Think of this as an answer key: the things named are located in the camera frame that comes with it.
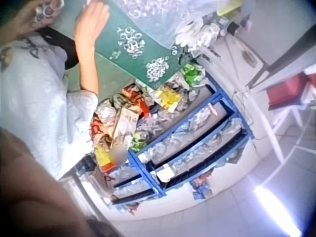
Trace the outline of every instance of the white shirt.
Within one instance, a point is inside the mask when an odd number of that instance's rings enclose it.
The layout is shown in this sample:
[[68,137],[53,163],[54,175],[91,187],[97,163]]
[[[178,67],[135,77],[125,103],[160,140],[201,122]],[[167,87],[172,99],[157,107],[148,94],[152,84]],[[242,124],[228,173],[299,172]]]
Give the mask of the white shirt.
[[40,36],[5,45],[0,54],[0,125],[58,180],[91,151],[88,130],[97,97],[66,92],[67,55]]

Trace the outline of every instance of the table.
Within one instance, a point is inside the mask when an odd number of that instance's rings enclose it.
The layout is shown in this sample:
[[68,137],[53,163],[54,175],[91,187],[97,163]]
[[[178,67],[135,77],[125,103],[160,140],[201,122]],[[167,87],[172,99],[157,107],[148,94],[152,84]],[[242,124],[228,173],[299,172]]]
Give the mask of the table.
[[[73,27],[84,3],[85,0],[66,0],[63,11],[56,19],[56,22],[52,25],[52,28],[73,39]],[[159,88],[185,64],[191,61],[192,58],[190,56],[185,56],[183,60],[181,60],[181,64],[179,64],[180,49],[178,49],[179,53],[177,55],[172,55],[172,50],[160,46],[157,42],[143,33],[132,22],[132,20],[128,18],[118,6],[115,5],[114,0],[107,1],[107,4],[110,6],[111,16],[105,29],[101,33],[101,36],[96,42],[96,52],[100,56],[109,60],[114,51],[120,50],[121,55],[117,59],[112,59],[111,62],[133,77],[149,85],[152,89]],[[120,27],[125,29],[127,26],[131,26],[137,32],[141,32],[141,39],[146,42],[146,45],[143,48],[143,55],[137,59],[132,59],[131,56],[129,56],[128,53],[118,45],[118,41],[120,41],[120,39],[117,34],[117,28]],[[151,62],[153,59],[165,56],[169,56],[169,60],[167,61],[169,69],[166,70],[166,73],[157,82],[149,82],[147,78],[146,64]]]

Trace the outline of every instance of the red packet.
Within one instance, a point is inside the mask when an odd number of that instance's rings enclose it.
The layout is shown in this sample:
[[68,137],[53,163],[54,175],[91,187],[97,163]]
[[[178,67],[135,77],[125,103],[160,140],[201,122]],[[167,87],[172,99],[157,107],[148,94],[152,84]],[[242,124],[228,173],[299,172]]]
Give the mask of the red packet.
[[125,87],[122,91],[122,94],[130,99],[135,105],[137,105],[145,117],[149,117],[151,115],[140,89],[135,84]]

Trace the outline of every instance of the blue shelving rack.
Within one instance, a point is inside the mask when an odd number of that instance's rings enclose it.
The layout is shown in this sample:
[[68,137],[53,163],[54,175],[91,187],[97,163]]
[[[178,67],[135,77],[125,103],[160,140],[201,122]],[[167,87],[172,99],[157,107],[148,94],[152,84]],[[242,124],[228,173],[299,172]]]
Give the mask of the blue shelving rack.
[[[141,150],[138,153],[134,153],[132,150],[128,151],[128,160],[129,165],[137,171],[137,175],[115,185],[115,188],[121,189],[129,185],[133,185],[136,181],[146,182],[150,187],[148,190],[133,194],[128,197],[119,198],[116,201],[113,201],[112,206],[127,205],[135,202],[140,202],[147,199],[161,198],[166,196],[166,192],[176,189],[183,184],[190,182],[203,173],[207,172],[209,169],[215,167],[221,161],[224,161],[229,155],[233,154],[237,150],[241,150],[245,147],[245,144],[249,139],[253,138],[253,133],[247,124],[246,120],[237,109],[233,101],[229,96],[223,91],[219,84],[208,74],[206,77],[210,80],[211,86],[207,85],[207,89],[210,91],[211,95],[204,100],[200,105],[193,109],[188,115],[186,115],[182,120],[177,124],[165,131],[160,137],[151,142],[147,147]],[[189,119],[193,118],[197,112],[202,108],[206,107],[208,104],[215,105],[220,104],[226,111],[226,115],[222,118],[215,126],[211,129],[205,131],[199,138],[195,139],[193,142],[188,144],[186,147],[180,149],[177,153],[171,155],[166,160],[162,161],[159,164],[154,164],[152,161],[149,161],[147,164],[143,164],[138,156],[148,149],[152,148],[155,144],[163,141],[169,135],[173,134],[177,128],[186,123]],[[240,118],[242,121],[242,129],[240,132],[235,134],[231,140],[229,140],[224,146],[210,154],[209,157],[203,162],[198,163],[194,167],[190,168],[186,172],[183,172],[174,178],[170,179],[169,182],[164,183],[159,180],[159,178],[154,177],[155,174],[162,169],[164,165],[169,164],[170,166],[188,155],[190,152],[194,151],[198,147],[202,146],[205,142],[212,139],[216,134],[223,130],[229,122],[234,118]]]

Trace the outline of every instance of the yellow packet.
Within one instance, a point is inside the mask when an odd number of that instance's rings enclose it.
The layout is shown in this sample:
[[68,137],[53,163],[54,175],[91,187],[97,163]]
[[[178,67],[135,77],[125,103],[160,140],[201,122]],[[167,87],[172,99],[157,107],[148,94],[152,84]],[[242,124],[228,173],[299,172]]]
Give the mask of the yellow packet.
[[99,167],[102,167],[111,163],[109,159],[109,153],[106,152],[100,145],[95,146],[94,153],[95,153],[95,157],[97,159]]
[[163,86],[163,91],[160,94],[160,98],[161,106],[172,113],[178,106],[178,102],[181,100],[181,95],[176,93],[170,87]]

